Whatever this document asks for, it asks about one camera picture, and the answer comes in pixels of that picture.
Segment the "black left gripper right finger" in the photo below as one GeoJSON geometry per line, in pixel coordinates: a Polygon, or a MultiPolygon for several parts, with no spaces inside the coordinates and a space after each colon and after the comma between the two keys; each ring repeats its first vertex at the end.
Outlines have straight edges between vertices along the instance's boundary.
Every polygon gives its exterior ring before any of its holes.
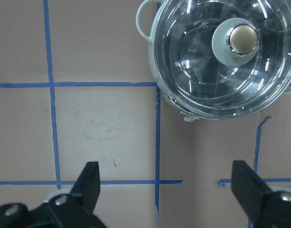
{"type": "Polygon", "coordinates": [[[267,185],[245,161],[232,163],[231,191],[253,228],[291,228],[291,190],[267,185]]]}

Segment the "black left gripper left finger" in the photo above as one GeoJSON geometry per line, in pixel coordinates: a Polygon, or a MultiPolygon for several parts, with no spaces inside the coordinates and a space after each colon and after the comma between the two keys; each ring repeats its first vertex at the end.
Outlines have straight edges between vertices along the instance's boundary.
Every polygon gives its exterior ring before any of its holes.
{"type": "Polygon", "coordinates": [[[70,190],[57,190],[29,210],[14,202],[0,206],[0,228],[104,228],[94,215],[100,195],[99,164],[87,162],[70,190]]]}

